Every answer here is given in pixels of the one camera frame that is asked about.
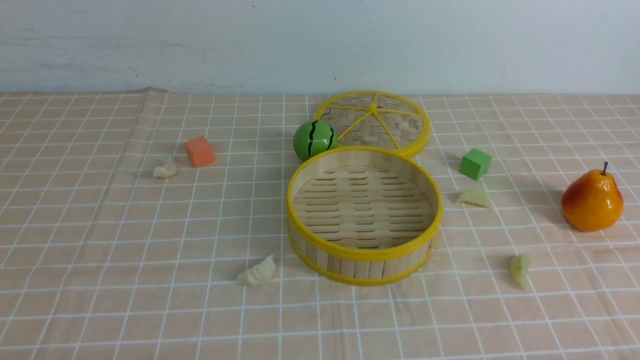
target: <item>slotted base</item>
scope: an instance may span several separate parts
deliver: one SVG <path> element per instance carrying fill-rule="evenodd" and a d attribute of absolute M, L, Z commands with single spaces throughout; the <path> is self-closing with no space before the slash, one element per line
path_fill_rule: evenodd
<path fill-rule="evenodd" d="M 423 233 L 435 217 L 425 194 L 409 180 L 366 166 L 322 172 L 293 199 L 309 230 L 336 245 L 386 249 Z"/>

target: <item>wall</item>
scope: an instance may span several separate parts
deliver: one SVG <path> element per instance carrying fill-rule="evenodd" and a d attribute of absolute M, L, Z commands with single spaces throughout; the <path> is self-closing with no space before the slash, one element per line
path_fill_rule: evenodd
<path fill-rule="evenodd" d="M 638 0 L 0 0 L 0 91 L 640 93 Z"/>

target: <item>black stripe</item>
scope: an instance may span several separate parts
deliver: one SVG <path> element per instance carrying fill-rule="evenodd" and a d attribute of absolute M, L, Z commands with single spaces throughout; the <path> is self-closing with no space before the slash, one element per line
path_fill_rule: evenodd
<path fill-rule="evenodd" d="M 308 148 L 308 156 L 309 158 L 311 157 L 311 145 L 314 144 L 314 133 L 316 131 L 316 124 L 318 123 L 318 120 L 314 120 L 311 123 L 311 132 L 309 132 L 309 148 Z"/>
<path fill-rule="evenodd" d="M 329 129 L 331 129 L 331 137 L 329 138 L 329 146 L 326 147 L 327 150 L 331 149 L 331 144 L 333 143 L 333 136 L 335 135 L 335 133 L 333 132 L 333 128 L 330 126 Z"/>

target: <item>woven bamboo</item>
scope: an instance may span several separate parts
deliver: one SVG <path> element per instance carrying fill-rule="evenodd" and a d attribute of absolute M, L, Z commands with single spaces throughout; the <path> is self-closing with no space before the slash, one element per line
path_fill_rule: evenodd
<path fill-rule="evenodd" d="M 427 115 L 403 97 L 383 92 L 346 93 L 329 99 L 315 119 L 327 121 L 343 146 L 370 146 L 411 157 L 426 145 Z"/>
<path fill-rule="evenodd" d="M 411 160 L 343 147 L 298 169 L 287 215 L 293 247 L 307 265 L 337 281 L 379 285 L 409 276 L 426 261 L 442 200 Z"/>

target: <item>yellow rim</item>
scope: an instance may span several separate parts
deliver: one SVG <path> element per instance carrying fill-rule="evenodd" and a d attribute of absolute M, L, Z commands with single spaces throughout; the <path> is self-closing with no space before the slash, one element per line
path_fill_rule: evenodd
<path fill-rule="evenodd" d="M 322 239 L 320 236 L 309 231 L 307 227 L 304 224 L 302 224 L 302 221 L 300 221 L 298 216 L 296 216 L 295 211 L 293 210 L 292 187 L 293 187 L 293 183 L 295 182 L 295 179 L 300 175 L 300 172 L 302 172 L 302 170 L 304 170 L 307 166 L 317 161 L 318 159 L 321 159 L 323 156 L 331 155 L 336 152 L 354 151 L 354 150 L 378 152 L 380 154 L 386 154 L 386 155 L 398 158 L 400 160 L 404 160 L 408 162 L 411 166 L 416 168 L 424 177 L 427 178 L 427 180 L 429 181 L 429 184 L 433 187 L 433 189 L 435 190 L 434 192 L 436 193 L 437 210 L 436 210 L 436 216 L 433 219 L 433 223 L 431 223 L 431 225 L 422 234 L 420 234 L 418 237 L 416 237 L 413 240 L 410 240 L 402 245 L 392 247 L 390 249 L 382 249 L 382 250 L 351 249 L 351 248 L 342 247 L 342 246 L 330 243 L 329 241 Z M 348 146 L 348 147 L 339 147 L 337 149 L 332 149 L 329 151 L 322 152 L 314 156 L 313 158 L 310 158 L 309 160 L 305 161 L 302 165 L 300 165 L 300 167 L 296 170 L 296 172 L 291 177 L 291 180 L 289 181 L 289 186 L 287 187 L 287 216 L 288 216 L 288 219 L 293 223 L 294 230 L 296 230 L 296 232 L 300 234 L 300 236 L 302 236 L 303 239 L 305 239 L 315 248 L 322 250 L 329 255 L 337 256 L 343 259 L 351 259 L 355 261 L 385 261 L 389 259 L 400 258 L 407 254 L 411 254 L 413 251 L 417 250 L 419 247 L 423 246 L 425 243 L 427 243 L 430 239 L 434 237 L 434 235 L 438 231 L 438 228 L 440 227 L 440 222 L 442 221 L 442 208 L 443 208 L 443 205 L 442 205 L 442 196 L 440 195 L 440 190 L 438 189 L 438 186 L 436 185 L 433 178 L 422 167 L 418 166 L 418 164 L 416 164 L 412 160 L 409 160 L 394 151 L 380 149 L 377 147 Z"/>
<path fill-rule="evenodd" d="M 293 251 L 296 252 L 298 257 L 302 260 L 302 262 L 305 265 L 309 266 L 309 268 L 311 268 L 311 270 L 313 270 L 313 271 L 317 272 L 318 274 L 326 277 L 327 279 L 331 279 L 333 281 L 341 282 L 343 284 L 355 285 L 355 286 L 387 285 L 387 284 L 391 284 L 391 283 L 396 282 L 396 281 L 400 281 L 400 280 L 404 279 L 405 277 L 409 277 L 409 275 L 411 275 L 414 272 L 416 272 L 422 265 L 424 265 L 424 263 L 427 262 L 427 260 L 431 257 L 431 252 L 433 251 L 433 248 L 436 245 L 436 238 L 433 238 L 433 243 L 431 244 L 431 248 L 429 249 L 427 254 L 424 256 L 424 259 L 420 260 L 415 266 L 412 266 L 411 268 L 407 269 L 405 272 L 402 272 L 400 274 L 393 275 L 393 276 L 390 276 L 390 277 L 384 277 L 382 279 L 354 279 L 352 277 L 346 277 L 346 276 L 343 276 L 343 275 L 340 275 L 340 274 L 336 274 L 335 272 L 330 272 L 329 270 L 321 268 L 320 266 L 315 264 L 313 261 L 309 260 L 308 257 L 306 257 L 304 254 L 302 254 L 302 252 L 300 251 L 300 249 L 296 245 L 296 242 L 293 241 L 293 236 L 291 236 L 291 230 L 289 228 L 287 228 L 287 229 L 288 229 L 288 232 L 289 232 L 289 241 L 291 242 L 291 247 L 293 247 Z"/>
<path fill-rule="evenodd" d="M 372 94 L 374 96 L 374 99 L 372 102 L 373 107 L 375 107 L 376 101 L 378 100 L 378 96 L 383 95 L 386 97 L 391 97 L 396 100 L 400 100 L 415 110 L 416 114 L 410 114 L 410 113 L 406 113 L 404 111 L 399 111 L 399 110 L 388 110 L 388 109 L 378 110 L 378 112 L 381 112 L 381 113 L 401 113 L 403 115 L 419 116 L 422 119 L 422 132 L 420 132 L 420 135 L 418 136 L 417 139 L 415 139 L 414 142 L 412 142 L 411 144 L 405 147 L 400 147 L 396 139 L 393 136 L 391 136 L 391 133 L 387 128 L 387 125 L 384 124 L 384 121 L 380 119 L 380 116 L 378 116 L 375 113 L 371 113 L 371 107 L 365 109 L 365 108 L 358 108 L 356 106 L 337 106 L 337 105 L 331 106 L 331 104 L 345 97 L 354 96 L 354 95 L 372 95 Z M 318 109 L 316 110 L 316 113 L 314 114 L 314 119 L 319 120 L 322 117 L 322 115 L 324 115 L 327 108 L 362 110 L 365 112 L 365 115 L 360 117 L 357 121 L 355 121 L 352 125 L 350 125 L 342 134 L 338 136 L 338 139 L 341 139 L 348 131 L 352 130 L 364 118 L 368 117 L 369 115 L 374 115 L 376 120 L 378 120 L 378 122 L 382 125 L 382 128 L 387 132 L 389 138 L 396 146 L 396 150 L 394 150 L 393 152 L 396 152 L 401 156 L 404 156 L 405 158 L 412 158 L 418 155 L 418 153 L 422 151 L 425 146 L 427 146 L 427 142 L 429 141 L 429 135 L 431 134 L 431 122 L 429 121 L 429 117 L 427 116 L 427 114 L 424 112 L 422 108 L 417 106 L 413 101 L 396 94 L 391 94 L 391 93 L 382 92 L 382 91 L 373 91 L 373 90 L 346 92 L 344 94 L 334 96 L 331 99 L 328 99 L 327 101 L 322 103 L 320 107 L 318 107 Z"/>

